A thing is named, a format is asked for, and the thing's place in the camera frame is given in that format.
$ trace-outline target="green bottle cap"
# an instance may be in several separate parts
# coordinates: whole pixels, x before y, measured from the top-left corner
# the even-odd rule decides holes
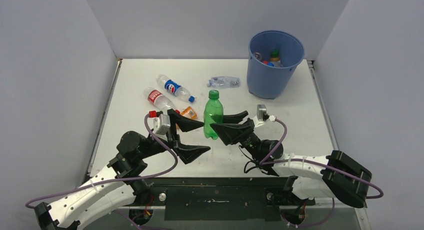
[[[209,91],[209,99],[211,100],[217,100],[220,98],[220,92],[217,90],[211,90]]]
[[[271,56],[271,58],[279,57],[280,51],[279,50],[273,50],[273,51],[271,51],[270,56]]]

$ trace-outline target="pepsi label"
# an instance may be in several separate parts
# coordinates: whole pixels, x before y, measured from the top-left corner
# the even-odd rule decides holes
[[[177,91],[177,89],[181,87],[179,84],[173,82],[172,80],[168,80],[165,83],[165,89],[169,92],[171,92],[172,94],[175,95],[175,92]]]

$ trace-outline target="screw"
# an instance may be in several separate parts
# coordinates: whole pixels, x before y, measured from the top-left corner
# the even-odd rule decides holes
[[[167,195],[165,193],[159,194],[159,201],[165,201],[166,198],[167,198]]]
[[[270,193],[268,193],[268,194],[266,195],[266,198],[267,198],[269,201],[271,201],[271,200],[273,199],[273,197],[274,197],[274,194],[273,194],[272,192],[270,192]]]

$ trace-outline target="black bracket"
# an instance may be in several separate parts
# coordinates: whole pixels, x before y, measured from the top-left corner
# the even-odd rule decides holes
[[[193,162],[211,149],[209,146],[184,145],[177,134],[176,124],[182,132],[188,132],[203,127],[205,125],[203,122],[183,117],[173,109],[169,109],[167,113],[171,124],[166,133],[168,143],[184,164]]]
[[[234,115],[224,115],[224,117],[222,118],[222,123],[224,124],[237,124],[240,123],[241,121],[243,121],[243,119],[245,117],[248,116],[248,111],[243,111],[241,113],[238,114],[234,114]]]
[[[332,151],[326,158],[328,166],[343,170],[365,181],[371,181],[371,172],[343,152]],[[341,202],[355,208],[365,206],[368,185],[329,169],[322,170],[321,173],[323,181]]]
[[[46,202],[41,202],[34,208],[37,222],[41,230],[77,230],[80,221],[74,221],[67,228],[58,227],[59,221],[57,219],[53,220],[52,216],[50,216],[49,210],[51,208],[52,207]]]

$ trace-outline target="white wall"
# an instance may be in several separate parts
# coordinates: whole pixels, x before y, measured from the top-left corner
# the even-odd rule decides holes
[[[385,191],[374,230],[424,229],[423,2],[350,0],[315,63],[340,150]]]
[[[87,0],[121,58],[247,58],[252,36],[282,30],[315,59],[348,0]]]
[[[81,183],[116,64],[86,0],[0,0],[1,229]]]

